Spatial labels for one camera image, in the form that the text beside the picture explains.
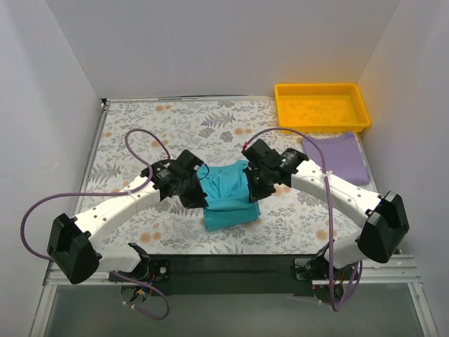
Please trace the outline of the teal t shirt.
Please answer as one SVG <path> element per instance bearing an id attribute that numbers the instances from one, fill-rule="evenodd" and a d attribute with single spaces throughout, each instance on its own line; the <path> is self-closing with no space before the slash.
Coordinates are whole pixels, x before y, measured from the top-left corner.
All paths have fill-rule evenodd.
<path id="1" fill-rule="evenodd" d="M 205 228 L 212 232 L 253 222 L 260 217 L 257 202 L 249 202 L 248 179 L 243 172 L 248 162 L 238 160 L 227 166 L 202 166 L 198 176 L 206 193 L 203 209 Z"/>

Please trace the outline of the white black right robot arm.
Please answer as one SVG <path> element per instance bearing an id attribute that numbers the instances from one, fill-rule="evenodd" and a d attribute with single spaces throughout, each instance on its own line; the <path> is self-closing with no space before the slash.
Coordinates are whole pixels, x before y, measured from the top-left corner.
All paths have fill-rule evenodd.
<path id="1" fill-rule="evenodd" d="M 275 185 L 286 185 L 321 201 L 350 218 L 360 230 L 326 244 L 309 262 L 299 268 L 312 279 L 333 279 L 343 268 L 360 260 L 387 263 L 410 229 L 403 199 L 395 192 L 386 195 L 364 190 L 332 173 L 324 173 L 307 155 L 288 148 L 282 153 L 259 139 L 243 149 L 248 160 L 249 200 L 270 197 Z"/>

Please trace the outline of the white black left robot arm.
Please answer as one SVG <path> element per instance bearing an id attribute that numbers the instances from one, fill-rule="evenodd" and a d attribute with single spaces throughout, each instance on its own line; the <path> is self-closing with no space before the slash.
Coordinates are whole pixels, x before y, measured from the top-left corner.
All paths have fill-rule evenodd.
<path id="1" fill-rule="evenodd" d="M 47 252 L 71 284 L 96 272 L 118 272 L 135 281 L 149 274 L 151 258 L 136 243 L 106 247 L 104 239 L 139 212 L 168 197 L 179 197 L 187 209 L 207 207 L 197 175 L 203 161 L 188 150 L 141 171 L 118 195 L 75 216 L 58 216 L 51 228 Z"/>

